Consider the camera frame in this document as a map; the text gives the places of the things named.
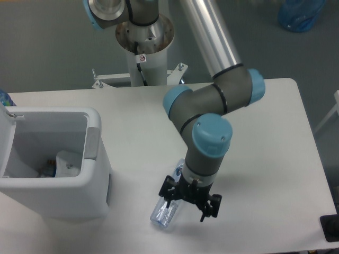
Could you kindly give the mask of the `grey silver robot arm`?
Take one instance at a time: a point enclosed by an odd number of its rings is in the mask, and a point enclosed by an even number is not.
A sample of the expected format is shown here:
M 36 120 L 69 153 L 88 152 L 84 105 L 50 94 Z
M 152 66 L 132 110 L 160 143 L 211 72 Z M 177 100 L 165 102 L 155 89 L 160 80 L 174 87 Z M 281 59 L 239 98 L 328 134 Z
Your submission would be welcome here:
M 167 83 L 167 61 L 159 55 L 170 46 L 174 29 L 159 12 L 158 1 L 84 1 L 98 30 L 115 26 L 115 36 L 128 57 L 132 86 Z M 224 115 L 259 101 L 265 82 L 246 69 L 236 51 L 216 1 L 181 1 L 184 14 L 206 63 L 212 83 L 197 90 L 170 89 L 163 107 L 188 150 L 179 180 L 167 176 L 159 195 L 167 202 L 194 204 L 203 218 L 217 217 L 222 200 L 210 189 L 233 134 Z

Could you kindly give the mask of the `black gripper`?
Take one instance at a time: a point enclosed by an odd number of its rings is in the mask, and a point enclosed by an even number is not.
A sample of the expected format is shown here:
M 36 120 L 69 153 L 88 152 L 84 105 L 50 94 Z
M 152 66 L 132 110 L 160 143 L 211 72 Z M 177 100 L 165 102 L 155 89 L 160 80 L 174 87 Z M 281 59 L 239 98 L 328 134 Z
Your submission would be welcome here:
M 184 200 L 195 204 L 202 212 L 200 222 L 206 217 L 217 217 L 222 196 L 219 194 L 210 195 L 212 184 L 199 186 L 197 183 L 185 180 L 181 177 L 176 182 L 173 177 L 167 175 L 159 191 L 159 196 L 166 201 L 166 207 L 169 207 L 172 201 Z

